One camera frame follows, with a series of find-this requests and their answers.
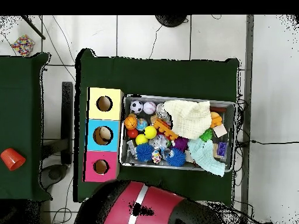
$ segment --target orange basketball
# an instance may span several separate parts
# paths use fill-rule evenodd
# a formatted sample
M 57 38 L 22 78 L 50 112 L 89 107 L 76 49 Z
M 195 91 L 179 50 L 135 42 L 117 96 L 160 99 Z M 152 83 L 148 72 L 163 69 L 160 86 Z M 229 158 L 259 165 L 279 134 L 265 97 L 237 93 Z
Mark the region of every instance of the orange basketball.
M 124 120 L 124 125 L 126 126 L 126 128 L 128 130 L 133 130 L 136 128 L 137 126 L 137 119 L 133 116 L 128 116 L 125 120 Z

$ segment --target light blue cloth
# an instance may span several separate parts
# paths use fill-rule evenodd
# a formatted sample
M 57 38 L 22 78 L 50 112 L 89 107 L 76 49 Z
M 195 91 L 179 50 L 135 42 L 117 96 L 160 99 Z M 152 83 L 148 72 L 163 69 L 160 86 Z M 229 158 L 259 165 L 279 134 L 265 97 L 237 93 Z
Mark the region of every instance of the light blue cloth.
M 212 140 L 207 142 L 202 141 L 200 138 L 190 140 L 188 147 L 191 157 L 195 162 L 201 166 L 205 171 L 212 174 L 220 175 L 223 177 L 225 170 L 225 163 L 221 163 L 213 157 L 213 143 Z

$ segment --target soccer ball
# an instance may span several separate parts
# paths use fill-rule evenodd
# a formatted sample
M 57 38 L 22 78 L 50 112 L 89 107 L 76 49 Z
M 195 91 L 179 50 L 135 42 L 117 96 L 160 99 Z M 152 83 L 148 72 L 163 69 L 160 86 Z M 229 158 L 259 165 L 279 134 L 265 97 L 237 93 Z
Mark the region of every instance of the soccer ball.
M 134 114 L 139 114 L 143 110 L 143 104 L 139 100 L 135 100 L 131 102 L 130 110 Z

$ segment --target white stripe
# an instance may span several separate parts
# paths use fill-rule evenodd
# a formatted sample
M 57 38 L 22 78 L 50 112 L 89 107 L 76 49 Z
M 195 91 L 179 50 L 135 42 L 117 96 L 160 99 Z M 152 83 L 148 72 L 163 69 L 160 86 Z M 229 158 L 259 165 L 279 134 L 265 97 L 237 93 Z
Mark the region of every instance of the white stripe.
M 148 190 L 148 187 L 146 185 L 143 185 L 143 187 L 140 190 L 138 197 L 136 199 L 136 203 L 139 203 L 140 205 L 142 204 L 145 194 L 147 193 L 147 190 Z M 130 218 L 128 220 L 128 224 L 135 224 L 136 220 L 137 220 L 137 216 L 133 216 L 133 208 L 132 208 L 132 213 L 130 215 Z

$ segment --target plastic storage container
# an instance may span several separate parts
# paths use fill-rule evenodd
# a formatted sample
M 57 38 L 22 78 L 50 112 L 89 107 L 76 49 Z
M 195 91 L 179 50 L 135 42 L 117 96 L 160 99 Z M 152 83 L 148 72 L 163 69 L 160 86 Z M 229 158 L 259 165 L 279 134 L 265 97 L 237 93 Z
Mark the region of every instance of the plastic storage container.
M 155 167 L 157 169 L 178 169 L 178 170 L 198 170 L 204 171 L 201 167 L 195 167 L 193 163 L 186 162 L 182 167 L 173 167 L 170 166 L 165 160 L 161 160 L 158 164 L 155 164 L 153 161 L 150 162 L 141 162 L 136 160 L 134 156 L 128 152 L 128 145 L 127 141 L 130 138 L 127 136 L 127 130 L 124 126 L 124 119 L 130 114 L 130 103 L 131 101 L 139 100 L 142 103 L 145 102 L 154 102 L 156 105 L 159 103 L 164 103 L 168 100 L 187 100 L 190 102 L 206 102 L 207 100 L 199 100 L 199 99 L 184 99 L 184 98 L 174 98 L 174 97 L 160 97 L 160 96 L 140 96 L 135 97 L 133 94 L 127 94 L 123 98 L 123 106 L 124 106 L 124 113 L 122 116 L 122 124 L 121 124 L 121 137 L 120 137 L 120 155 L 119 161 L 123 166 L 141 166 L 141 167 Z M 216 160 L 220 162 L 224 162 L 225 172 L 229 172 L 234 167 L 235 162 L 235 145 L 236 145 L 236 120 L 237 120 L 237 105 L 234 102 L 228 101 L 215 101 L 210 100 L 210 107 L 224 107 L 226 108 L 226 112 L 219 113 L 222 117 L 222 123 L 224 124 L 225 129 L 227 130 L 227 134 L 217 138 L 213 134 L 213 143 L 217 144 L 219 142 L 226 142 L 227 145 L 227 152 L 225 157 Z M 148 115 L 145 114 L 143 111 L 137 116 L 137 118 L 144 118 L 147 122 L 151 123 L 151 116 L 155 115 Z

